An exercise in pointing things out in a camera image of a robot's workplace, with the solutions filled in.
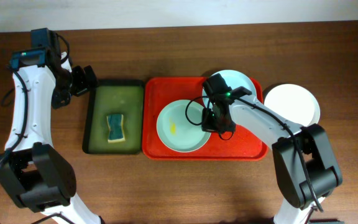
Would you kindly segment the pale green plate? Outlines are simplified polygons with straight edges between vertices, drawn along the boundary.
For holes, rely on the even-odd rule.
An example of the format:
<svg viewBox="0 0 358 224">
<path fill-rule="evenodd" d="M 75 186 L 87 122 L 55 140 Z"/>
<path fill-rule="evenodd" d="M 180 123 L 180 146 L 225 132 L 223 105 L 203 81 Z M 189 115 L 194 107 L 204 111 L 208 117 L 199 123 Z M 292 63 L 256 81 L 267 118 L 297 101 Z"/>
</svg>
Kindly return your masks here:
<svg viewBox="0 0 358 224">
<path fill-rule="evenodd" d="M 209 140 L 211 133 L 197 126 L 204 107 L 190 100 L 176 100 L 165 106 L 157 118 L 157 134 L 169 149 L 187 153 L 197 151 Z"/>
</svg>

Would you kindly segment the green and yellow sponge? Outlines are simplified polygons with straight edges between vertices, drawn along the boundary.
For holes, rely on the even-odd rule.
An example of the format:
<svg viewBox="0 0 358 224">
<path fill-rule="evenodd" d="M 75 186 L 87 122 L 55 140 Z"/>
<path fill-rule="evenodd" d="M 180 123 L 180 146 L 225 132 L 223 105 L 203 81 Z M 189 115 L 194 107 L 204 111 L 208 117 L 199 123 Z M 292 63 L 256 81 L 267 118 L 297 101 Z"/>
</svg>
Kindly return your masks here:
<svg viewBox="0 0 358 224">
<path fill-rule="evenodd" d="M 108 143 L 124 142 L 126 140 L 124 134 L 124 115 L 110 114 L 106 119 L 109 129 Z"/>
</svg>

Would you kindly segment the white plate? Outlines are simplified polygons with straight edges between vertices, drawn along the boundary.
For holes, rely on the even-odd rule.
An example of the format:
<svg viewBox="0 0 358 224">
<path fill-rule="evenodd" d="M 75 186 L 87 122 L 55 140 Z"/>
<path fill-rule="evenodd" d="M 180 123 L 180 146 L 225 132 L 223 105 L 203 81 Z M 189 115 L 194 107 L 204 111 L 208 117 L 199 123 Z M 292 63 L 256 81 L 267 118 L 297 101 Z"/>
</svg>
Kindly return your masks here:
<svg viewBox="0 0 358 224">
<path fill-rule="evenodd" d="M 264 105 L 280 116 L 303 126 L 318 123 L 321 110 L 316 97 L 295 84 L 276 84 L 264 90 Z"/>
</svg>

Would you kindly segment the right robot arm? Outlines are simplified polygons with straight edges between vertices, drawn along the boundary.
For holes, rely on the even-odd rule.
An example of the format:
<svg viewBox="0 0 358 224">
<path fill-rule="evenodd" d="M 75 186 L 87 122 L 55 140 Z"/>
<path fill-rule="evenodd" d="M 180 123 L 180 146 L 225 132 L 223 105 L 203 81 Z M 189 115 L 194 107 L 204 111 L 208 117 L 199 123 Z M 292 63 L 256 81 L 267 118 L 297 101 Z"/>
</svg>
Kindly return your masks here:
<svg viewBox="0 0 358 224">
<path fill-rule="evenodd" d="M 219 73 L 203 82 L 203 90 L 208 100 L 203 131 L 233 134 L 242 126 L 272 150 L 284 198 L 273 223 L 311 223 L 312 214 L 323 211 L 321 202 L 342 184 L 326 131 L 318 124 L 303 126 L 283 118 L 246 87 L 229 87 Z"/>
</svg>

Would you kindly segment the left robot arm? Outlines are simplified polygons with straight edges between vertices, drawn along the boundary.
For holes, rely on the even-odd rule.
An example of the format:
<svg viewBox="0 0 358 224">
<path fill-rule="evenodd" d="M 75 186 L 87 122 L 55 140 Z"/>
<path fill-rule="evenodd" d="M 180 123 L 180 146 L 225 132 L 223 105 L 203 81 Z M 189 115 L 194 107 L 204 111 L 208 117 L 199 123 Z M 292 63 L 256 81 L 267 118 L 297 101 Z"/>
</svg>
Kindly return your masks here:
<svg viewBox="0 0 358 224">
<path fill-rule="evenodd" d="M 17 207 L 46 220 L 102 224 L 78 196 L 75 171 L 54 149 L 51 134 L 51 111 L 95 89 L 98 79 L 90 66 L 72 65 L 69 51 L 60 50 L 64 38 L 58 33 L 42 28 L 30 36 L 30 49 L 14 52 L 9 61 L 14 114 L 0 154 L 0 184 Z"/>
</svg>

